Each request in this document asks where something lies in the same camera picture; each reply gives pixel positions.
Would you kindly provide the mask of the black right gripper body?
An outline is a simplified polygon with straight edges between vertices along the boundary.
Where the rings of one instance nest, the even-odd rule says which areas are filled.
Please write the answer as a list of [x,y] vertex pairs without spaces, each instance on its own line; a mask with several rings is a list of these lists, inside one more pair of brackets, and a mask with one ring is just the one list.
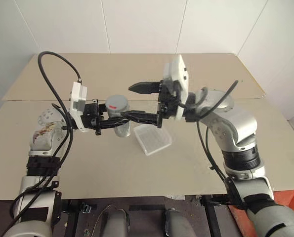
[[162,124],[163,119],[169,119],[170,117],[174,117],[176,120],[181,119],[180,89],[179,82],[177,80],[173,81],[172,78],[162,79],[159,82],[158,124]]

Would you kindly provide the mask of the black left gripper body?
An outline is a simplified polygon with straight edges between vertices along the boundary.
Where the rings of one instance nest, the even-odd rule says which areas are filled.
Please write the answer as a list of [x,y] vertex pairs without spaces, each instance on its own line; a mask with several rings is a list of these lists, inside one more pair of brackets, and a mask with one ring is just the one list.
[[91,103],[86,104],[82,115],[82,122],[85,128],[95,131],[95,135],[101,135],[101,130],[97,129],[97,124],[100,120],[105,120],[104,114],[99,113],[99,101],[93,99]]

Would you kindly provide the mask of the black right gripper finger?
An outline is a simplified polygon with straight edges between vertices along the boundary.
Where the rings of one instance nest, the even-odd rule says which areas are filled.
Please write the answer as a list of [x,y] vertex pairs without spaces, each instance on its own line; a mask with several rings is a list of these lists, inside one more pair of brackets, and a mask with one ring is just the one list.
[[135,123],[140,124],[151,124],[156,126],[157,128],[162,128],[162,119],[158,114],[147,113],[145,111],[125,111],[121,112],[121,115]]
[[138,82],[130,86],[128,90],[138,94],[159,93],[160,84],[159,81]]

